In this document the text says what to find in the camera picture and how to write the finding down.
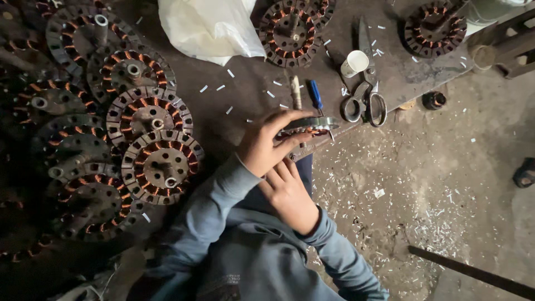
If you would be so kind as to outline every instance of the blue screwdriver handle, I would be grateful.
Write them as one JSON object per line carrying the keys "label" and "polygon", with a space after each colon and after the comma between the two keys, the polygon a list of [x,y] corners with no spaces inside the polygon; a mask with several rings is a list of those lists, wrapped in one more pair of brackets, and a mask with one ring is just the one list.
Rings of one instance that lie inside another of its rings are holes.
{"label": "blue screwdriver handle", "polygon": [[322,97],[319,96],[318,85],[316,85],[315,80],[310,81],[310,88],[312,88],[312,101],[314,102],[314,107],[318,110],[323,109]]}

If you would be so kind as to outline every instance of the concrete floor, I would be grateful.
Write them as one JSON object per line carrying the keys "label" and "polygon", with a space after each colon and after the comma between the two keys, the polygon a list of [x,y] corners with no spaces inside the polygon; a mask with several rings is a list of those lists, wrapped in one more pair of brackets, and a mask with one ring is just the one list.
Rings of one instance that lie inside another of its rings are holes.
{"label": "concrete floor", "polygon": [[[468,73],[438,89],[448,98],[441,110],[419,102],[315,153],[314,201],[391,300],[521,300],[407,255],[407,242],[535,287],[535,187],[511,180],[535,156],[534,82],[534,72],[514,80]],[[309,255],[332,285],[312,248]]]}

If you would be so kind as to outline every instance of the scissor blade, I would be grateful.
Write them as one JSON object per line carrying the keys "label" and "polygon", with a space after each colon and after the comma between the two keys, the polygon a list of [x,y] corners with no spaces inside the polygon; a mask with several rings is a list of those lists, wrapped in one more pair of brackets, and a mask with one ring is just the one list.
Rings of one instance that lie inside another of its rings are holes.
{"label": "scissor blade", "polygon": [[370,31],[364,16],[361,16],[361,21],[358,26],[358,47],[360,51],[368,56],[370,61],[368,66],[375,66],[375,62],[373,61],[373,51],[371,49]]}

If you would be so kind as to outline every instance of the metal work table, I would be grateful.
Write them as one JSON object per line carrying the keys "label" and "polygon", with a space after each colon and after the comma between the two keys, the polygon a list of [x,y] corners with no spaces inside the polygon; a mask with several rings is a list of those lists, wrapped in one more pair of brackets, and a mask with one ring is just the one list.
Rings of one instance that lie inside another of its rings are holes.
{"label": "metal work table", "polygon": [[[379,48],[384,52],[382,57],[375,56],[374,59],[379,91],[384,96],[389,111],[472,68],[465,44],[436,59],[417,58],[418,63],[414,62],[412,54],[401,44],[398,30],[399,26],[402,28],[407,16],[428,1],[395,0],[392,5],[393,1],[338,0],[332,20],[319,35],[324,42],[331,42],[320,48],[310,66],[294,69],[277,67],[265,62],[261,57],[236,56],[224,67],[189,58],[170,45],[159,24],[154,4],[144,2],[144,5],[126,7],[127,5],[119,2],[114,10],[129,24],[134,24],[143,16],[142,22],[135,29],[143,36],[142,40],[159,51],[173,67],[177,76],[177,95],[193,114],[193,136],[208,154],[221,162],[231,154],[245,130],[251,126],[246,122],[247,119],[256,120],[278,108],[279,104],[292,107],[287,79],[291,75],[297,75],[301,85],[305,85],[306,80],[316,80],[324,104],[324,114],[342,121],[340,128],[333,131],[335,139],[361,124],[345,122],[341,118],[340,103],[348,96],[342,97],[341,89],[344,85],[337,72],[345,56],[355,49],[351,26],[352,22],[358,22],[360,15],[365,15],[372,27],[371,39],[377,40],[374,49]],[[272,4],[273,2],[268,0],[257,1],[251,15],[253,25],[258,26],[260,17]],[[464,62],[467,67],[464,68],[460,62]],[[228,74],[227,69],[232,71],[235,78]],[[360,77],[358,74],[346,79],[349,92],[362,81]],[[281,83],[282,86],[275,85],[273,81]],[[205,85],[208,85],[208,88],[200,93]],[[216,91],[221,85],[225,85],[225,88]],[[313,110],[306,90],[301,89],[303,109]],[[233,109],[226,115],[225,112],[230,106]],[[329,141],[329,136],[316,137],[307,143],[306,149],[296,148],[294,153],[300,158]]]}

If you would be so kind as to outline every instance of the paper cup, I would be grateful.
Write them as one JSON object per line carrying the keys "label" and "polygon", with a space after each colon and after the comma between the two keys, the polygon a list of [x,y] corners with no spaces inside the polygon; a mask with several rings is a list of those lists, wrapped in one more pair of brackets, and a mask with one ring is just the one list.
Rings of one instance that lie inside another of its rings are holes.
{"label": "paper cup", "polygon": [[366,70],[369,63],[370,60],[364,52],[360,50],[354,50],[351,51],[347,56],[346,60],[340,67],[340,72],[344,77],[353,77],[355,74]]}

